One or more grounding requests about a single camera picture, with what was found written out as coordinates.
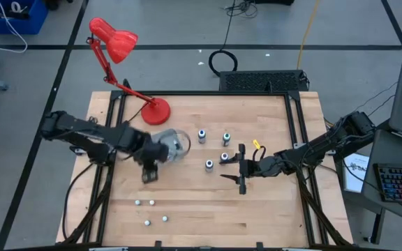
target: red object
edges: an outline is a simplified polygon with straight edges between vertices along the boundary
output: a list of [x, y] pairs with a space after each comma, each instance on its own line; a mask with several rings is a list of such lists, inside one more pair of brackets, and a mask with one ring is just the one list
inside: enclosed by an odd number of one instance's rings
[[160, 125], [166, 122], [170, 117], [170, 106], [168, 103], [162, 98], [149, 98], [128, 88], [127, 86], [119, 84], [112, 72], [110, 63], [108, 63], [101, 49], [102, 40], [106, 44], [106, 50], [108, 51], [110, 58], [115, 63], [120, 63], [136, 46], [137, 35], [130, 31], [117, 31], [105, 20], [99, 17], [95, 17], [90, 21], [89, 29], [92, 34], [99, 37], [90, 37], [88, 38], [87, 43], [90, 44], [91, 49], [96, 54], [98, 62], [102, 65], [102, 68], [105, 71], [106, 77], [104, 77], [103, 80], [122, 89], [126, 93], [145, 100], [148, 103], [144, 108], [142, 108], [142, 118], [145, 122], [150, 125]]

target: keyboard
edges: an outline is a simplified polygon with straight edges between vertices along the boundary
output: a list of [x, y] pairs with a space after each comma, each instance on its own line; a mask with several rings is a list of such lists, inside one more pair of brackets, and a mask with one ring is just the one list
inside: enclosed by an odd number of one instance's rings
[[377, 164], [375, 175], [383, 201], [402, 202], [402, 167], [399, 165]]

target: wooden table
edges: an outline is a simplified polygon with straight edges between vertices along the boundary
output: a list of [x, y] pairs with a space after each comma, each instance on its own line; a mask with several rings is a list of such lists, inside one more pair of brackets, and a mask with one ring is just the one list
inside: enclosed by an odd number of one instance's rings
[[[110, 92], [94, 92], [87, 117], [105, 123]], [[267, 147], [267, 154], [292, 148], [283, 97], [279, 96], [163, 96], [171, 108], [170, 119], [163, 125], [147, 125], [140, 116], [131, 125], [151, 134], [167, 128], [185, 130], [192, 139], [190, 153], [181, 161], [159, 169], [159, 180], [144, 185], [141, 168], [132, 160], [117, 161], [103, 239], [104, 246], [215, 246], [308, 247], [304, 214], [295, 175], [247, 180], [247, 194], [239, 195], [234, 182], [219, 174], [238, 174], [238, 164], [220, 166], [220, 154], [234, 155], [238, 143], [247, 147], [252, 158], [253, 139]], [[124, 119], [141, 108], [137, 98], [126, 99]], [[301, 104], [308, 137], [325, 132], [318, 94], [301, 93]], [[297, 137], [300, 130], [292, 102]], [[198, 130], [205, 129], [207, 142], [199, 144]], [[228, 147], [221, 146], [224, 132], [231, 134]], [[206, 173], [204, 163], [215, 162], [214, 171]], [[334, 169], [331, 157], [324, 165]], [[88, 165], [86, 156], [77, 157], [73, 177]], [[94, 182], [95, 168], [74, 185], [68, 203], [67, 230], [74, 229], [87, 211]], [[316, 178], [325, 215], [342, 236], [352, 242], [347, 214], [338, 178], [334, 172], [316, 169]], [[135, 205], [135, 200], [142, 202]], [[153, 199], [156, 204], [149, 205]], [[316, 242], [320, 242], [318, 224], [311, 211]], [[94, 218], [95, 240], [98, 215]], [[57, 241], [62, 240], [61, 230]]]

